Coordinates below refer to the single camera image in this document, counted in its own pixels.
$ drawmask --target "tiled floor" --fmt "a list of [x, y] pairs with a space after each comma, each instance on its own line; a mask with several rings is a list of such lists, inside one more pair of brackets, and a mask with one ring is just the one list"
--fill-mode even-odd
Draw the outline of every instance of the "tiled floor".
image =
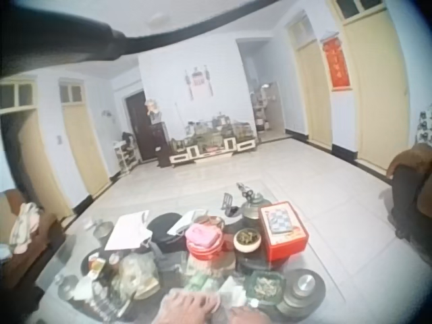
[[285, 134], [285, 130], [266, 130], [258, 133], [259, 140], [262, 143], [271, 142], [272, 140], [279, 140], [281, 138], [289, 138], [291, 135]]
[[[345, 303], [328, 292], [323, 318], [304, 323], [399, 323], [415, 309], [432, 274], [387, 222], [391, 188], [327, 153], [289, 139], [256, 152], [200, 165], [137, 167], [81, 217], [98, 209], [177, 198], [234, 182], [261, 180], [278, 200], [303, 213], [310, 246], [337, 284]], [[72, 224], [68, 232], [76, 230]]]

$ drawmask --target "red box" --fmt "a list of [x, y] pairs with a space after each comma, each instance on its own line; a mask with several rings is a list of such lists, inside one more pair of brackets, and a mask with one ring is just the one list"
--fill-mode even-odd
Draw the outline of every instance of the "red box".
[[[287, 213], [293, 230], [274, 234], [269, 225], [269, 216], [275, 213]], [[308, 243], [309, 233], [304, 228], [297, 211], [288, 201], [268, 205], [259, 209], [261, 225], [263, 227], [263, 242], [267, 251], [267, 260], [276, 261], [287, 259], [290, 255], [302, 252]]]

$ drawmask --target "wooden door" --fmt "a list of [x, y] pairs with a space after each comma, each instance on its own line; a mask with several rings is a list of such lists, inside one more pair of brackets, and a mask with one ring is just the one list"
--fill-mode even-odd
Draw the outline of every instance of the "wooden door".
[[358, 75], [358, 156], [382, 169], [408, 148], [409, 103], [404, 58], [387, 10], [345, 26]]
[[88, 193], [97, 196], [109, 184], [84, 104], [64, 105], [63, 118], [72, 154]]
[[329, 85], [321, 56], [321, 48], [313, 41], [297, 51], [300, 67], [309, 138], [318, 144], [331, 146], [331, 104]]
[[150, 129], [151, 120], [147, 115], [144, 91], [126, 98], [130, 124], [143, 161], [156, 157], [156, 144]]
[[7, 159], [18, 189], [58, 220], [72, 215], [45, 153], [37, 110], [11, 113], [1, 119]]

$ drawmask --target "sofa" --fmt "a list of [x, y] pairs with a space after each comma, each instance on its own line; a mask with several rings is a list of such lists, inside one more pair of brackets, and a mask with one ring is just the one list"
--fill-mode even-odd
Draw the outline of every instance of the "sofa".
[[[0, 193], [0, 242], [7, 244], [24, 197], [19, 190]], [[34, 287], [37, 277], [63, 244], [65, 235], [55, 215], [40, 213], [39, 227], [23, 254], [13, 254], [1, 265], [1, 289], [21, 303], [21, 311], [31, 312], [43, 293]]]
[[432, 265], [432, 147], [416, 144], [400, 153], [388, 171], [394, 207], [389, 221], [396, 236], [407, 239]]

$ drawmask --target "red banner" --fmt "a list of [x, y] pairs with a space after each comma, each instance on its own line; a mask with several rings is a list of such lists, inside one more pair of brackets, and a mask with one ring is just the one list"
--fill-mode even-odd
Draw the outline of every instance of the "red banner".
[[329, 64], [333, 90], [345, 90], [350, 86], [350, 77], [339, 38], [330, 38], [323, 42], [323, 50]]

